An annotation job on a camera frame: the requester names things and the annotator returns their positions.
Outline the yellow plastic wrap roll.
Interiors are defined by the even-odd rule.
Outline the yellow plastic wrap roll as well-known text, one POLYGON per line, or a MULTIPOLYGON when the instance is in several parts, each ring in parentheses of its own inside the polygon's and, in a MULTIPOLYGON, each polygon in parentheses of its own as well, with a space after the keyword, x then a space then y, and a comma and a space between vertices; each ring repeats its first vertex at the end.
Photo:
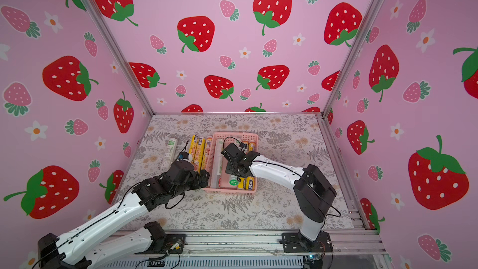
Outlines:
MULTIPOLYGON (((256 143, 251 141, 248 145, 248 151, 256 151, 256 143)), ((255 189, 255 178, 248 177, 245 181, 245 190, 253 191, 255 189)))
POLYGON ((212 137, 208 136, 205 140, 202 164, 201 164, 201 168, 200 168, 201 170, 206 169, 208 159, 209 159, 211 145, 212 145, 212 137))
POLYGON ((190 147, 189 147, 189 158, 188 160, 193 163, 194 162, 194 158, 195 158, 195 154, 196 154, 196 151, 197 151, 197 142, 198 142, 198 139, 199 137, 194 134, 191 138, 191 141, 190 141, 190 147))
POLYGON ((196 152, 194 156, 194 170, 200 172, 202 160, 204 157, 205 138, 200 137, 197 141, 196 152))
POLYGON ((238 190, 245 190, 246 178, 238 177, 237 181, 238 181, 237 189, 238 190))

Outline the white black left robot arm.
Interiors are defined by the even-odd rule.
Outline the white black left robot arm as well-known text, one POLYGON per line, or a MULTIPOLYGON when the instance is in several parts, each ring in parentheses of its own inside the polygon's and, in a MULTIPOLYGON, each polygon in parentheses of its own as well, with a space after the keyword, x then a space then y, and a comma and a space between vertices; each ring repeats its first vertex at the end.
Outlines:
POLYGON ((175 161, 165 173, 135 184, 119 203, 91 222, 60 236, 43 236, 37 243, 35 265, 40 269, 95 269, 131 254, 167 254, 169 249, 178 249, 158 222, 115 240, 107 238, 132 220, 167 206, 171 199, 207 187, 209 178, 206 170, 195 171, 188 161, 175 161))

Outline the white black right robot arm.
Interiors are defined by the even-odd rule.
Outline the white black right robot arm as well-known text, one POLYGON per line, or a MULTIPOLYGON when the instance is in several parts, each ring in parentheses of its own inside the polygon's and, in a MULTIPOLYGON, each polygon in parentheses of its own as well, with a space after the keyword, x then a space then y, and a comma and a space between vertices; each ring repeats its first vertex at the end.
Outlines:
POLYGON ((262 178, 294 192, 304 221, 299 230, 303 246, 317 242, 337 192, 322 171, 310 164, 305 168, 287 166, 264 155, 244 153, 236 144, 229 144, 221 155, 227 160, 226 173, 239 178, 262 178))

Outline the pink plastic basket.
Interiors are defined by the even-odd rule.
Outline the pink plastic basket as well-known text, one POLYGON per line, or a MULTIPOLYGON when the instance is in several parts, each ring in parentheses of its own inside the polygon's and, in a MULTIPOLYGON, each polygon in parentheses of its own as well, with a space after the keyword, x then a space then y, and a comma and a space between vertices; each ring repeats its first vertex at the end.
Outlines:
POLYGON ((215 132, 205 170, 209 173, 210 193, 254 195, 256 178, 241 178, 240 162, 249 151, 255 151, 258 135, 247 132, 215 132))

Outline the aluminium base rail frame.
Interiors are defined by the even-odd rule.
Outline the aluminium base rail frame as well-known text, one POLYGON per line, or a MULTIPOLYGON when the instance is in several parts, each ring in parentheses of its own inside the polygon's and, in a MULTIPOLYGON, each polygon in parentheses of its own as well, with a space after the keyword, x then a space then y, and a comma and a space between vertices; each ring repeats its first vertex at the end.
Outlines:
POLYGON ((380 236, 371 230, 329 229, 318 252, 287 253, 282 230, 184 230, 182 253, 131 255, 108 269, 301 269, 316 257, 324 269, 391 269, 380 236))

